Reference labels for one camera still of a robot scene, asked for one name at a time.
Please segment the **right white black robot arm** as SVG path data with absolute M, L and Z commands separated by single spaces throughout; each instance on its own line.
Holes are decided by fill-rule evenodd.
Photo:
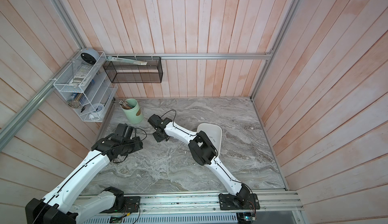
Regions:
M 251 189 L 239 181 L 222 163 L 219 153 L 222 141 L 222 129 L 217 125 L 200 124 L 196 132 L 185 129 L 173 119 L 153 114 L 148 123 L 155 130 L 153 136 L 157 142 L 175 138 L 185 143 L 194 161 L 215 174 L 228 191 L 219 194 L 220 207 L 231 209 L 249 209 L 255 206 Z

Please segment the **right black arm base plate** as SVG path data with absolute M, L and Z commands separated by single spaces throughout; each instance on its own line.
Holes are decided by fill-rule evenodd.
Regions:
M 260 204 L 256 194 L 243 193 L 236 196 L 231 194 L 219 194 L 219 206 L 221 210 L 259 210 Z

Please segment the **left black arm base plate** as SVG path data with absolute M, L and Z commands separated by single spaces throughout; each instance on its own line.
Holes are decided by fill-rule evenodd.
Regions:
M 129 196 L 129 197 L 120 196 L 116 198 L 112 209 L 113 209 L 113 212 L 118 212 L 118 213 L 138 212 L 139 203 L 140 203 L 139 196 Z

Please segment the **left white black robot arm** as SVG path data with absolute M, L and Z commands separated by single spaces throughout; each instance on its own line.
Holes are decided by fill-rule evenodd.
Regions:
M 121 213 L 122 221 L 131 213 L 140 213 L 140 198 L 126 197 L 115 187 L 107 187 L 100 194 L 81 204 L 76 199 L 109 163 L 117 163 L 118 157 L 143 148 L 138 128 L 119 124 L 114 133 L 101 138 L 92 146 L 82 163 L 57 187 L 43 198 L 33 198 L 25 207 L 29 224 L 82 224 L 99 213 Z

